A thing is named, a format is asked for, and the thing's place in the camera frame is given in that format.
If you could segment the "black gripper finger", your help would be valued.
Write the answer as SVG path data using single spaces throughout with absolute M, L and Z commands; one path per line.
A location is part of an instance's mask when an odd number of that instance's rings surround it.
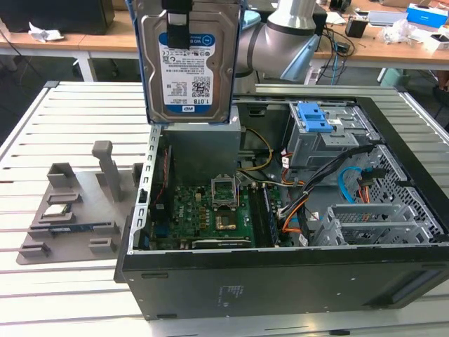
M 190 48 L 189 14 L 192 0 L 163 0 L 162 9 L 167 14 L 166 34 L 169 48 Z

